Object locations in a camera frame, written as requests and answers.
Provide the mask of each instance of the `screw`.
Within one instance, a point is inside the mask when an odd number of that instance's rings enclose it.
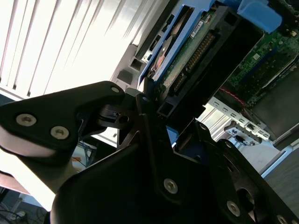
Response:
[[[206,130],[206,126],[204,126],[202,123],[200,123],[199,126],[200,126],[202,129]]]
[[[31,114],[23,113],[16,117],[16,122],[22,126],[32,126],[36,123],[36,118]]]
[[[231,148],[231,147],[232,147],[232,145],[231,145],[230,141],[226,141],[226,142],[225,142],[225,144],[226,144],[226,146],[227,146],[227,147],[229,147],[229,148]]]
[[[164,187],[171,194],[176,194],[178,192],[178,186],[172,179],[166,178],[164,180]]]
[[[117,89],[116,87],[111,87],[111,89],[112,89],[113,92],[120,92],[120,90]]]
[[[51,129],[51,135],[59,140],[66,139],[69,136],[69,130],[62,126],[56,126]]]
[[[281,224],[287,224],[287,221],[281,215],[277,215],[277,219]]]
[[[227,207],[228,207],[228,210],[230,210],[230,212],[234,215],[234,216],[237,216],[239,217],[241,212],[240,212],[240,209],[238,208],[238,206],[232,202],[232,201],[228,201],[226,203]]]
[[[146,97],[142,97],[142,99],[146,102],[149,102],[149,99],[147,99]]]

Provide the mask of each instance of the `cable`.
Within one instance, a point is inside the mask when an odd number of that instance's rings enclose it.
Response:
[[[230,91],[227,91],[226,89],[220,88],[221,91],[228,93],[229,95],[231,95],[233,98],[235,98],[236,100],[239,101],[240,104],[242,104],[242,106],[245,106],[245,103],[239,99],[235,94],[231,93]]]
[[[77,160],[79,163],[81,163],[84,167],[86,167],[86,165],[84,165],[84,163],[82,163],[80,160],[78,160],[76,157],[73,157],[72,156],[72,158],[74,158],[75,160]]]
[[[43,222],[43,220],[41,220],[41,218],[39,217],[38,211],[39,211],[39,208],[36,209],[36,217],[39,221]]]

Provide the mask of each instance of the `electronic component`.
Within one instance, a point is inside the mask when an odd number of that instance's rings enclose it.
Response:
[[[245,35],[247,32],[251,33],[248,39]],[[186,101],[190,104],[199,96],[202,102],[198,103],[206,104],[210,95],[208,83],[218,85],[222,80],[225,81],[262,35],[259,29],[228,7],[221,6],[215,12],[207,12],[155,87],[154,98],[160,104],[158,114],[168,118],[188,95],[190,98]],[[232,55],[233,48],[239,50]],[[191,96],[190,90],[198,82],[206,83],[207,88],[194,89],[194,95]]]
[[[233,136],[237,142],[241,143],[244,146],[255,146],[262,142],[261,138],[256,137],[245,128],[242,128],[233,120],[230,122],[229,126],[226,126],[224,128],[224,131]]]

